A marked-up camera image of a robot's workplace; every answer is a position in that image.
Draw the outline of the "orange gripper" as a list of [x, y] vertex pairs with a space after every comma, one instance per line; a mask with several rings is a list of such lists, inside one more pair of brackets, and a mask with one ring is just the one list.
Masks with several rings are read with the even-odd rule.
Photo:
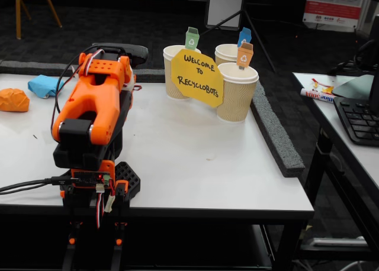
[[136, 84], [133, 69], [130, 66], [129, 57], [120, 57], [120, 63], [124, 67], [123, 89], [134, 89]]

